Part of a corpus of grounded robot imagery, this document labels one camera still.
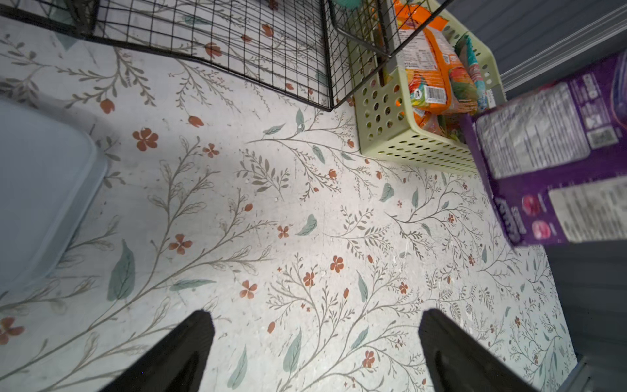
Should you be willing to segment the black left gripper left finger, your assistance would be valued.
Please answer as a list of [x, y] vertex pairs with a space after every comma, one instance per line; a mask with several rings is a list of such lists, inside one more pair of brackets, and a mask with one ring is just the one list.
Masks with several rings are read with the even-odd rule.
[[196, 310], [104, 391], [198, 391], [215, 328], [212, 316]]

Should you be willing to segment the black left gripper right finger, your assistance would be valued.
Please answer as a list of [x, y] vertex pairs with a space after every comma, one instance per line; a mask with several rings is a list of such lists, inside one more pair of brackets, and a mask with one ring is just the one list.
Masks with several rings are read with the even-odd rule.
[[533, 391], [442, 311], [426, 310], [418, 336], [436, 391]]

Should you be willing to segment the purple candy bag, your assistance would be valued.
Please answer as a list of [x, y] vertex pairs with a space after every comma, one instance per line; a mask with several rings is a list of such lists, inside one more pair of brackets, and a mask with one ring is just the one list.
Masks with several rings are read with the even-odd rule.
[[511, 245], [625, 239], [625, 52], [460, 125]]

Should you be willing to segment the orange Fox's fruits candy bag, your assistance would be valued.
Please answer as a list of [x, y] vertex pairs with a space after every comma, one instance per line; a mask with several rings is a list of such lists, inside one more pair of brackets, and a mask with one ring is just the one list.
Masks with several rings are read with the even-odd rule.
[[394, 2], [394, 12], [399, 37], [408, 41], [398, 59], [405, 68], [415, 114], [476, 112], [478, 89], [444, 35], [448, 20], [436, 16], [424, 25], [431, 12], [407, 1]]

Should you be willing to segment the teal Fox's candy bag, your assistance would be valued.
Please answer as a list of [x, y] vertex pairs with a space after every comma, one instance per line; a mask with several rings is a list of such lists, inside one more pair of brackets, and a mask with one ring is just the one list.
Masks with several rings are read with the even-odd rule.
[[469, 34], [464, 34], [459, 38], [455, 45], [455, 51], [477, 90], [478, 111], [483, 112], [488, 108], [486, 83], [483, 79], [474, 51], [473, 41]]

